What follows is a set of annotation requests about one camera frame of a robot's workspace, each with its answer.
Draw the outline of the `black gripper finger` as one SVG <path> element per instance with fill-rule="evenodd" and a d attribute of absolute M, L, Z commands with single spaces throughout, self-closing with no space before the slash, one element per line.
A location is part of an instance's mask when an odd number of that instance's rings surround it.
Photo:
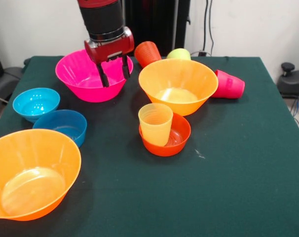
<path fill-rule="evenodd" d="M 107 75 L 104 73 L 101 63 L 97 64 L 97 69 L 98 69 L 98 72 L 100 75 L 102 86 L 109 87 L 109 81 L 108 81 Z"/>
<path fill-rule="evenodd" d="M 127 55 L 122 56 L 122 71 L 125 79 L 130 78 Z"/>

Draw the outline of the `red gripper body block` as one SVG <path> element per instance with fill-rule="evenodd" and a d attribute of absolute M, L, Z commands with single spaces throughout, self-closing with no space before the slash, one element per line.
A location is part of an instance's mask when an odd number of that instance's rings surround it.
<path fill-rule="evenodd" d="M 132 52 L 134 49 L 134 38 L 131 30 L 125 26 L 123 34 L 119 37 L 110 41 L 87 39 L 84 41 L 84 47 L 89 58 L 95 64 L 101 64 Z"/>

